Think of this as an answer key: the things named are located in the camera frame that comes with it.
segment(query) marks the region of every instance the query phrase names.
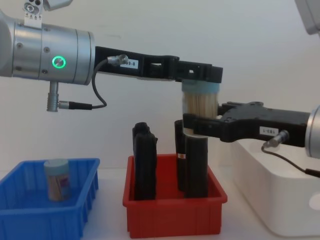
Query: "green led ring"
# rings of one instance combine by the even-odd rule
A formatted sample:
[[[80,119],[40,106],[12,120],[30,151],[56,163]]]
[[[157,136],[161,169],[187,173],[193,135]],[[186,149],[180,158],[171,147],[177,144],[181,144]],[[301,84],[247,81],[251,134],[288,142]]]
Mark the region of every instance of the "green led ring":
[[[63,64],[61,66],[57,66],[55,64],[55,61],[57,59],[61,59],[63,61]],[[67,65],[67,61],[66,59],[63,57],[63,56],[55,56],[53,59],[52,59],[52,65],[56,68],[56,69],[63,69],[66,65]]]

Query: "white box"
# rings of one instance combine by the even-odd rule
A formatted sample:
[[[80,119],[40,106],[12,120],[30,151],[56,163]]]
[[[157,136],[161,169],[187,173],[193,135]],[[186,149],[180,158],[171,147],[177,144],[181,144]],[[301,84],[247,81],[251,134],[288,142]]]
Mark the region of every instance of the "white box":
[[[262,144],[251,139],[232,143],[235,184],[275,234],[320,236],[320,178],[263,153]],[[307,157],[304,148],[281,145],[274,151],[304,169],[320,170],[320,159]]]

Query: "jar lid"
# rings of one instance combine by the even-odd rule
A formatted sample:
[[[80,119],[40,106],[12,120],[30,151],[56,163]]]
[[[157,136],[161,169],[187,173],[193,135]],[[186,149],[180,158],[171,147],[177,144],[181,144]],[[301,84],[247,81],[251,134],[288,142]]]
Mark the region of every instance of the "jar lid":
[[[198,80],[182,80],[182,92],[190,94],[217,94],[220,84]]]
[[[68,159],[50,159],[44,163],[44,171],[49,176],[58,176],[69,172]]]

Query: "black cable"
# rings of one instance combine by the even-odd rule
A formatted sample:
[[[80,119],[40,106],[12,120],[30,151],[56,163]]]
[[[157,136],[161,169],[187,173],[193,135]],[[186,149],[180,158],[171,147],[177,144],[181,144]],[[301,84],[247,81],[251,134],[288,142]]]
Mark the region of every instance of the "black cable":
[[[297,164],[295,164],[294,162],[290,161],[288,158],[286,158],[284,156],[281,156],[280,154],[277,154],[275,152],[267,151],[264,146],[261,147],[261,151],[264,152],[265,154],[273,155],[273,156],[276,156],[276,157],[278,157],[278,158],[280,158],[282,160],[285,160],[287,163],[291,164],[292,166],[294,166],[299,171],[301,171],[303,173],[306,173],[306,170],[304,170],[303,168],[299,167]]]
[[[92,74],[92,88],[93,91],[96,95],[96,97],[102,102],[102,105],[96,105],[96,106],[92,106],[92,109],[101,109],[101,108],[105,108],[107,106],[107,102],[102,98],[102,96],[100,96],[100,94],[98,93],[97,87],[96,87],[96,75],[97,73],[100,71],[100,69],[104,66],[108,64],[108,59],[102,60],[95,68]]]
[[[290,161],[288,158],[284,157],[284,156],[281,156],[280,154],[277,154],[275,152],[272,152],[272,151],[267,151],[265,149],[264,146],[261,147],[261,151],[264,152],[265,154],[270,154],[270,155],[273,155],[273,156],[276,156],[282,160],[285,160],[287,163],[291,164],[292,166],[294,166],[296,169],[298,169],[299,171],[307,174],[307,175],[310,175],[310,176],[314,176],[316,178],[320,178],[320,171],[318,170],[314,170],[314,169],[303,169],[301,167],[299,167],[298,165],[296,165],[295,163],[293,163],[292,161]]]

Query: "cable connector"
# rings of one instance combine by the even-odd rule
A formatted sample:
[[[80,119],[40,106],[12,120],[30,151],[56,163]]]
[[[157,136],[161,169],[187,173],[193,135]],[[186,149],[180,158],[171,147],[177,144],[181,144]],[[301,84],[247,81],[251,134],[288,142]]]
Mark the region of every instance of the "cable connector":
[[[59,101],[60,109],[70,109],[70,110],[92,110],[92,104],[74,102],[74,101]]]
[[[318,170],[307,168],[304,173],[308,174],[310,176],[314,176],[316,178],[320,178],[320,171],[318,171]]]
[[[120,66],[122,64],[127,64],[129,62],[129,58],[127,55],[122,54],[118,56],[108,56],[108,64],[113,66]]]
[[[263,147],[265,149],[267,149],[267,148],[276,148],[280,144],[282,144],[285,141],[287,141],[289,139],[289,137],[290,137],[289,132],[287,130],[282,130],[281,132],[279,132],[279,134],[277,136],[273,137],[269,141],[266,141],[263,144]]]

